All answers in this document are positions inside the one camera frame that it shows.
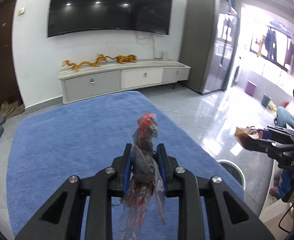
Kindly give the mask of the clear red plastic wrapper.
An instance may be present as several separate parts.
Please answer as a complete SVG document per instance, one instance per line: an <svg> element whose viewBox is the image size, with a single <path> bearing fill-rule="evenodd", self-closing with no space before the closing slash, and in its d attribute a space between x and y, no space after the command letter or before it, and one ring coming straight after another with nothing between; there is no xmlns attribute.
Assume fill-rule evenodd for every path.
<svg viewBox="0 0 294 240"><path fill-rule="evenodd" d="M121 199L123 213L119 219L119 239L137 239L149 209L151 197L156 198L159 221L165 224L165 188L156 162L154 139L159 125L154 113L137 120L130 150L131 173L129 187Z"/></svg>

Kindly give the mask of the white round trash bin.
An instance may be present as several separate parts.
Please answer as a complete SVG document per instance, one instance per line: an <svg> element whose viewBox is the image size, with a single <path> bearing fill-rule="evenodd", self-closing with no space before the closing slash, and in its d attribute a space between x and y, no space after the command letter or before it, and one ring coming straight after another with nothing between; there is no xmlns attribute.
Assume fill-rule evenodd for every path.
<svg viewBox="0 0 294 240"><path fill-rule="evenodd" d="M220 159L217 160L217 162L220 163L220 165L237 180L237 182L242 186L243 190L246 189L246 178L244 173L235 163L227 159Z"/></svg>

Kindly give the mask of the teal bucket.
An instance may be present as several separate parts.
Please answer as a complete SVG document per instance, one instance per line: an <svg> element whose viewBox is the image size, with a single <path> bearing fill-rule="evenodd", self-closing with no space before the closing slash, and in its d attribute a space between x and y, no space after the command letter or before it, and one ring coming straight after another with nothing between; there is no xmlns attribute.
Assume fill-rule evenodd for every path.
<svg viewBox="0 0 294 240"><path fill-rule="evenodd" d="M263 97L262 97L262 100L261 100L261 105L264 107L264 108L267 108L268 107L268 104L269 102L271 101L271 97L268 96L267 94L263 94Z"/></svg>

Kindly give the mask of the purple stool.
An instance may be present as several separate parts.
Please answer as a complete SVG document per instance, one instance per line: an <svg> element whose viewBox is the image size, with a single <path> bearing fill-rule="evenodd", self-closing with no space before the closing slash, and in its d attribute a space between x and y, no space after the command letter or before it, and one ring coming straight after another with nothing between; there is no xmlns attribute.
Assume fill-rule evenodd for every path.
<svg viewBox="0 0 294 240"><path fill-rule="evenodd" d="M246 87L244 89L244 92L250 96L254 96L255 90L257 88L257 85L251 81L247 81Z"/></svg>

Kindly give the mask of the blue fuzzy blanket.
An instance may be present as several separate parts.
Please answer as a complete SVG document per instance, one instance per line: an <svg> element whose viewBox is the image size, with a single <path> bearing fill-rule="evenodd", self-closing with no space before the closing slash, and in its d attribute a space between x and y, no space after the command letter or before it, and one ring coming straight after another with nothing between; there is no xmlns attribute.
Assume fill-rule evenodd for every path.
<svg viewBox="0 0 294 240"><path fill-rule="evenodd" d="M137 91L70 103L22 120L8 158L9 219L17 234L71 175L94 176L132 142L137 119L154 113L155 144L194 175L220 176L240 197L242 186L187 133Z"/></svg>

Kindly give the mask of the grey refrigerator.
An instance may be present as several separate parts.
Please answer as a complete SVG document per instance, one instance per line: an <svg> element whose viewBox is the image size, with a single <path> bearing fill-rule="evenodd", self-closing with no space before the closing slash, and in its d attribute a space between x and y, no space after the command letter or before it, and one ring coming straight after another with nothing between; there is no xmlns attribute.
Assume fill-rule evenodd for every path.
<svg viewBox="0 0 294 240"><path fill-rule="evenodd" d="M226 89L237 24L227 0L187 0L179 61L191 68L189 89L199 94Z"/></svg>

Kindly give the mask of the beige shoes on mat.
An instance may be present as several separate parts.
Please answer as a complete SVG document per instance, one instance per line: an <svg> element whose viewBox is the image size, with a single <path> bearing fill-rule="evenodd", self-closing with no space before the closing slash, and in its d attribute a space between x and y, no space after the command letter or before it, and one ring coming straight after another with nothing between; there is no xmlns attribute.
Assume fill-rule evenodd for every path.
<svg viewBox="0 0 294 240"><path fill-rule="evenodd" d="M15 101L13 103L8 103L5 101L1 105L0 109L0 117L9 119L11 117L14 117L16 115L19 115L25 111L24 103L20 100Z"/></svg>

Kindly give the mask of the white power strip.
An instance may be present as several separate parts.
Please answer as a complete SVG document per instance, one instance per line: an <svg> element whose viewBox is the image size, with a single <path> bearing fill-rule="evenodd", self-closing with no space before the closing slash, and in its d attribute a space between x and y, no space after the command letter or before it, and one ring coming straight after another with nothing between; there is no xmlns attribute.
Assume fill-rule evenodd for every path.
<svg viewBox="0 0 294 240"><path fill-rule="evenodd" d="M166 59L167 59L167 51L166 51L166 50L163 50L163 51L162 51L161 59L162 59L162 60L166 60Z"/></svg>

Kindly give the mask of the white grey TV cabinet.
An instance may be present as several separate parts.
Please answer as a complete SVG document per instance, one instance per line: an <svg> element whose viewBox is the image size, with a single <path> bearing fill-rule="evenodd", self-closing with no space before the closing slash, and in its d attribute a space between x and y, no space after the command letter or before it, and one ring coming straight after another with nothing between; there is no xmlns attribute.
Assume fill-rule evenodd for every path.
<svg viewBox="0 0 294 240"><path fill-rule="evenodd" d="M191 68L170 60L138 60L136 63L103 63L82 66L76 72L60 71L63 103L97 96L187 81Z"/></svg>

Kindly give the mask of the dark brown door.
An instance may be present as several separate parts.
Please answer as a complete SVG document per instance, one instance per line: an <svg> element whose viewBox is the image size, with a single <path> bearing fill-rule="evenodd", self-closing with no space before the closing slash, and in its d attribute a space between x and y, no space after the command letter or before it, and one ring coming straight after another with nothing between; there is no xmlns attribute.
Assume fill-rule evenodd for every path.
<svg viewBox="0 0 294 240"><path fill-rule="evenodd" d="M0 107L4 102L21 100L12 53L15 4L16 0L4 0L0 3Z"/></svg>

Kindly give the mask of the golden dragon figurine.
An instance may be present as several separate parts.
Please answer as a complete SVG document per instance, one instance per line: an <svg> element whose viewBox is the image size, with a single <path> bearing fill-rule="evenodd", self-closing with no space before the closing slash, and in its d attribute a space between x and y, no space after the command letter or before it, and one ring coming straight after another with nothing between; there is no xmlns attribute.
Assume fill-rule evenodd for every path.
<svg viewBox="0 0 294 240"><path fill-rule="evenodd" d="M82 61L80 63L75 63L70 60L64 60L62 62L62 67L68 66L71 70L78 72L82 66L90 66L90 67L100 67L101 62L107 62L107 59L110 59L109 56L104 54L98 54L95 61Z"/></svg>

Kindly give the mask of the golden tiger figurine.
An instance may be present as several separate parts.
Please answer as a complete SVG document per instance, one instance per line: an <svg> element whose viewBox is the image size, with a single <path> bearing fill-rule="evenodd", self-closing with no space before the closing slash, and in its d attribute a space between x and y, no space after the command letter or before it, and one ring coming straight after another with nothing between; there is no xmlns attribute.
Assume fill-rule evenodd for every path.
<svg viewBox="0 0 294 240"><path fill-rule="evenodd" d="M130 55L119 55L116 57L116 60L120 64L125 64L125 63L136 63L137 62L137 57L136 55L130 54Z"/></svg>

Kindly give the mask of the black wall television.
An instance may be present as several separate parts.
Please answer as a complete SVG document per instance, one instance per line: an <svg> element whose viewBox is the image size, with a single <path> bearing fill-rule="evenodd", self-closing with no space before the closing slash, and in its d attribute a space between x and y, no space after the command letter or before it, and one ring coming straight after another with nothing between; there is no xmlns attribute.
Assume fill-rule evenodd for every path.
<svg viewBox="0 0 294 240"><path fill-rule="evenodd" d="M47 36L89 30L168 35L172 0L51 0Z"/></svg>

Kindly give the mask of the wall light switch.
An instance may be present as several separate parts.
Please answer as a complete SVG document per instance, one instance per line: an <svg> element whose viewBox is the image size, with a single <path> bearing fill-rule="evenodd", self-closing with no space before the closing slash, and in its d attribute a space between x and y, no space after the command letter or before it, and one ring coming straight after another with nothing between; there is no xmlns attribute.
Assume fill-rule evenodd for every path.
<svg viewBox="0 0 294 240"><path fill-rule="evenodd" d="M26 7L22 7L18 10L18 16L23 15L26 11Z"/></svg>

